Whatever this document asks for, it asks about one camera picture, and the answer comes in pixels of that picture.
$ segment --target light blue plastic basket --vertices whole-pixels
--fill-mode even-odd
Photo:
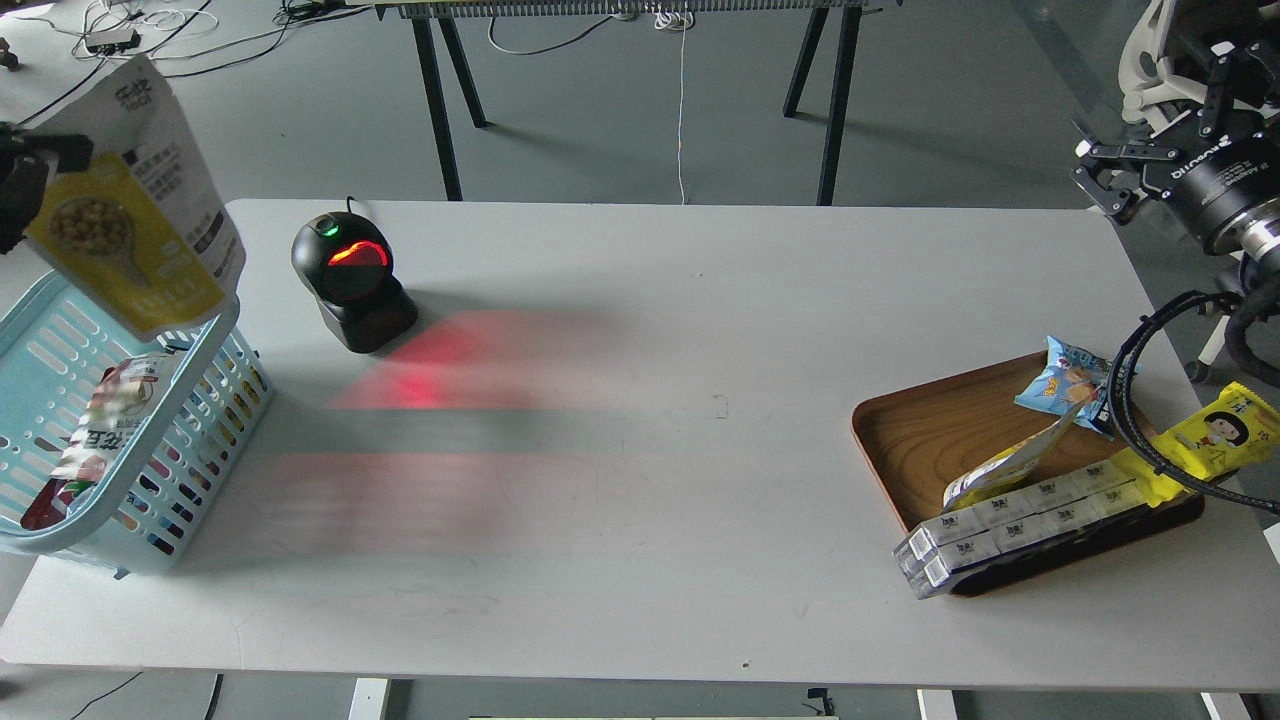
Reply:
[[[140,342],[58,273],[0,322],[0,550],[156,574],[186,551],[271,397],[236,329],[239,305],[191,332]],[[188,347],[155,413],[93,496],[44,530],[19,524],[58,464],[102,373],[129,356]]]

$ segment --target yellow snack bag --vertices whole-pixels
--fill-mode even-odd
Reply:
[[[1201,480],[1261,462],[1280,441],[1280,414],[1240,383],[1222,388],[1217,400],[1169,428],[1151,445],[1161,455]],[[1111,457],[1112,464],[1138,479],[1147,505],[1156,507],[1185,488],[1157,474],[1132,448]]]
[[[244,247],[173,90],[146,54],[41,123],[81,135],[88,169],[45,190],[31,247],[147,342],[232,307]]]

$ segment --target black table leg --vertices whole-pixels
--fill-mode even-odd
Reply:
[[[458,161],[453,156],[453,137],[449,135],[449,115],[444,110],[444,92],[440,88],[440,67],[435,60],[431,26],[426,19],[415,18],[413,41],[417,44],[417,61],[422,65],[422,86],[426,88],[426,106],[431,111],[431,129],[435,132],[435,150],[440,156],[440,174],[444,177],[444,196],[462,200],[458,182]]]
[[[796,59],[796,68],[791,73],[791,87],[787,88],[787,101],[782,105],[782,117],[796,117],[796,106],[800,105],[800,94],[804,92],[804,83],[809,79],[809,68],[813,65],[813,54],[818,50],[818,37],[827,24],[827,8],[814,8],[809,13],[809,27],[804,31],[804,45],[800,46],[800,56]]]
[[[831,87],[831,113],[827,115],[827,146],[822,151],[822,179],[818,182],[818,205],[831,205],[836,192],[836,168],[840,165],[840,142],[845,137],[845,110],[849,108],[849,81],[854,74],[858,31],[863,22],[861,5],[845,8],[840,19],[840,45],[836,46],[836,81]]]
[[[444,36],[444,46],[449,50],[449,59],[453,60],[453,69],[458,73],[462,97],[467,101],[467,110],[471,111],[471,124],[477,128],[489,127],[489,120],[484,119],[484,109],[480,108],[480,96],[476,94],[475,79],[471,78],[471,65],[467,64],[467,56],[462,53],[458,28],[453,24],[453,18],[436,19],[440,23],[440,35]]]

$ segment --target wooden tray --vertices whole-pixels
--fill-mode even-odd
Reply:
[[[1014,397],[1043,369],[1047,355],[1037,352],[952,375],[928,384],[873,397],[852,416],[854,439],[888,498],[902,532],[942,512],[947,483],[992,455],[1047,428],[1053,416],[1014,405]],[[1139,415],[1148,436],[1149,424]],[[1073,425],[1030,474],[1042,480],[1106,460],[1123,450],[1123,441]],[[1198,518],[1199,495],[1184,496],[1156,510],[1135,509],[1124,521],[1064,547],[995,565],[961,582],[951,592],[974,596],[1097,555]]]
[[[902,532],[942,512],[947,483],[1050,427],[1055,418],[1014,405],[1044,369],[1044,352],[873,397],[854,410],[854,438]],[[1032,473],[1056,478],[1124,448],[1073,425]]]

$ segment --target white table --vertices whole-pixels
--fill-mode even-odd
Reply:
[[[376,202],[433,323],[342,350],[288,264],[337,201],[232,204],[279,395],[169,577],[37,562],[10,662],[374,676],[1274,691],[1245,510],[913,598],[860,401],[1151,306],[1084,211]],[[0,274],[12,283],[9,274]],[[1164,340],[1157,424],[1196,406]]]

